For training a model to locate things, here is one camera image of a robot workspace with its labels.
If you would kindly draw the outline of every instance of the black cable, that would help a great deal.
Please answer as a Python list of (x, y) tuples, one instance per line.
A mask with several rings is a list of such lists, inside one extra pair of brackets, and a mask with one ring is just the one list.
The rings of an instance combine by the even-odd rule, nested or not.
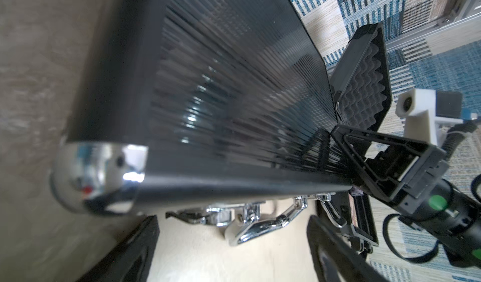
[(471, 182), (471, 193), (481, 203), (481, 197), (478, 195), (478, 187), (481, 184), (481, 174), (473, 179)]
[(384, 219), (384, 222), (382, 223), (382, 236), (384, 237), (384, 241), (386, 241), (386, 244), (388, 245), (388, 248), (391, 250), (391, 252), (394, 255), (401, 258), (402, 260), (405, 260), (411, 263), (425, 263), (425, 262), (431, 261), (434, 257), (436, 257), (439, 252), (439, 244), (440, 244), (439, 240), (436, 241), (436, 244), (434, 245), (434, 248), (431, 251), (419, 257), (404, 257), (394, 248), (394, 245), (389, 238), (388, 227), (391, 219), (399, 216), (401, 216), (401, 214), (396, 214), (396, 213), (389, 214), (388, 216), (386, 216), (386, 218)]
[(446, 139), (442, 144), (441, 148), (446, 151), (445, 160), (449, 160), (452, 156), (458, 145), (466, 139), (466, 134), (473, 133), (478, 126), (472, 120), (467, 121), (466, 123), (456, 124), (454, 127), (448, 130)]

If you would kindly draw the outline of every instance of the green dot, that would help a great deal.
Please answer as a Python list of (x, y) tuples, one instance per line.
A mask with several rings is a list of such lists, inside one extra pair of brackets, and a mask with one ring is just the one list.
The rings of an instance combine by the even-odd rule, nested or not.
[(473, 256), (481, 260), (481, 249), (474, 250), (471, 252), (471, 254), (473, 254)]
[(436, 211), (443, 211), (446, 210), (448, 207), (448, 202), (446, 199), (440, 195), (433, 195), (429, 201), (429, 206)]

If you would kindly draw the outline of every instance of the chrome corner cap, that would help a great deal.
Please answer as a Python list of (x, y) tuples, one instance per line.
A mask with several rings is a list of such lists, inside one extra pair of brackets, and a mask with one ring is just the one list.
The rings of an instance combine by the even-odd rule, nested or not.
[(110, 142), (67, 142), (53, 163), (55, 198), (73, 212), (125, 214), (145, 177), (148, 147)]

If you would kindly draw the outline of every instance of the patterned rug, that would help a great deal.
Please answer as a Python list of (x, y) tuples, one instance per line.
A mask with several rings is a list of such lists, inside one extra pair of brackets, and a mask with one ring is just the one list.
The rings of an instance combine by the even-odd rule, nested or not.
[[(448, 0), (291, 0), (327, 66), (335, 64), (362, 25), (383, 21), (386, 39), (394, 38), (444, 14)], [(381, 132), (401, 135), (404, 121), (394, 114), (399, 94), (413, 87), (460, 91), (463, 106), (481, 113), (481, 17), (430, 35), (388, 55), (393, 106)], [(373, 147), (371, 154), (376, 154)], [(481, 131), (464, 141), (451, 159), (445, 175), (470, 195), (472, 179), (481, 173)], [(382, 220), (394, 210), (372, 200), (380, 247), (370, 264), (391, 281), (479, 281), (481, 270), (452, 267), (441, 250), (431, 262), (413, 265), (398, 259), (384, 243)], [(422, 255), (434, 245), (426, 232), (392, 222), (394, 245), (406, 256)]]

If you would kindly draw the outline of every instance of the black rubber pad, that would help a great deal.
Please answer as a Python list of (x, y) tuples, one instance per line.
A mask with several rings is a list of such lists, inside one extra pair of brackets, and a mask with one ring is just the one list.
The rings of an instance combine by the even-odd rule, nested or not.
[(350, 126), (368, 129), (376, 123), (374, 115), (383, 110), (387, 97), (381, 93), (385, 86), (379, 83), (383, 75), (377, 71), (381, 67), (378, 52), (379, 47), (371, 43), (339, 100), (342, 119)]

